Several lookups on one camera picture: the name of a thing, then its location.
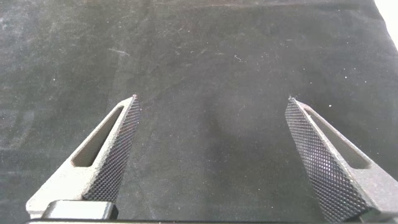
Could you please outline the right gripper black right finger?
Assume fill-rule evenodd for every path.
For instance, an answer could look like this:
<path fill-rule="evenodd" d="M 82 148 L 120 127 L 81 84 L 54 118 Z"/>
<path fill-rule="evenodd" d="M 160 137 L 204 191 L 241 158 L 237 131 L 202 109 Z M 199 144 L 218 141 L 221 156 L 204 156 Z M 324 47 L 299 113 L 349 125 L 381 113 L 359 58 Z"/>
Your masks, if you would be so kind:
<path fill-rule="evenodd" d="M 285 120 L 327 221 L 397 221 L 393 177 L 309 105 L 290 97 Z"/>

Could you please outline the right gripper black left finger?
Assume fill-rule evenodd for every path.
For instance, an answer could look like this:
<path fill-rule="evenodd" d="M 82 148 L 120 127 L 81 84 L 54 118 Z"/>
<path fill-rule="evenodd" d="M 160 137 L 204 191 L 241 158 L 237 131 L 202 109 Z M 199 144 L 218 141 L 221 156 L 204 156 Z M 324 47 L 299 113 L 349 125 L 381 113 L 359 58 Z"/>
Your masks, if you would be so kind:
<path fill-rule="evenodd" d="M 39 218 L 57 200 L 115 202 L 141 114 L 137 95 L 120 101 L 26 202 Z"/>

